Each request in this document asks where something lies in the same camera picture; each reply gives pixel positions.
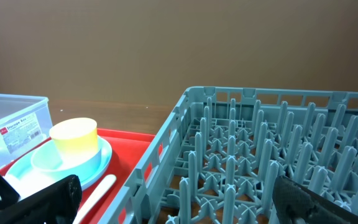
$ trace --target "light blue dish rack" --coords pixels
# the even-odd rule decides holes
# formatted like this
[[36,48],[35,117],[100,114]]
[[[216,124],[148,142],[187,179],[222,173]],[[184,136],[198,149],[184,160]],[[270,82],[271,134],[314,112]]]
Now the light blue dish rack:
[[272,190],[284,174],[358,215],[357,92],[187,89],[100,223],[123,210],[124,223],[160,223],[165,208],[178,212],[163,223],[278,223]]

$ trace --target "red tray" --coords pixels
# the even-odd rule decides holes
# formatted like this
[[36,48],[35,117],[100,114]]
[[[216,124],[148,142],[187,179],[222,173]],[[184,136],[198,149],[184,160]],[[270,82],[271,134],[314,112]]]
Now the red tray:
[[[80,206],[84,204],[84,202],[88,199],[92,191],[96,188],[104,176],[107,174],[114,174],[117,177],[117,181],[114,183],[111,189],[107,191],[103,198],[91,209],[91,211],[89,211],[87,216],[85,216],[83,219],[82,223],[97,223],[100,220],[103,213],[106,211],[118,193],[119,189],[124,185],[124,182],[129,177],[129,174],[131,174],[137,162],[143,156],[143,153],[146,151],[150,142],[152,142],[154,138],[154,135],[152,134],[130,133],[126,131],[116,131],[100,128],[98,128],[98,135],[110,143],[113,151],[112,158],[109,167],[103,176],[83,192]],[[34,149],[38,148],[49,140],[50,138],[36,146]],[[2,168],[0,170],[0,174],[5,175],[15,162],[16,160]],[[145,172],[145,175],[147,176],[149,172],[150,170],[148,169]]]

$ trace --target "plastic cup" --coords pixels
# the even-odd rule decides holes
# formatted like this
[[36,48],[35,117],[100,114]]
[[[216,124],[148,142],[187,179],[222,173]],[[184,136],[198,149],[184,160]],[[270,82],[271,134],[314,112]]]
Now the plastic cup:
[[91,118],[73,118],[56,124],[49,131],[63,163],[81,164],[98,153],[97,123]]

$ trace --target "white spoon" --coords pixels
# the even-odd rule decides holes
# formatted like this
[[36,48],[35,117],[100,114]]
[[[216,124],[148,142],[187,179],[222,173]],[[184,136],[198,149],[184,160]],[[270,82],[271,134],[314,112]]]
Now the white spoon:
[[99,199],[103,197],[103,195],[110,189],[116,180],[117,177],[112,174],[109,174],[103,178],[103,180],[99,183],[84,205],[78,211],[73,224],[79,224],[82,221],[85,215],[92,209],[96,202],[98,202]]

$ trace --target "label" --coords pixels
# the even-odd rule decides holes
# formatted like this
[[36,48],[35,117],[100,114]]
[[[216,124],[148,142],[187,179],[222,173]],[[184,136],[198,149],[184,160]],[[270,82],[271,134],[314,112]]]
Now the label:
[[0,133],[11,154],[42,134],[35,113],[7,124]]

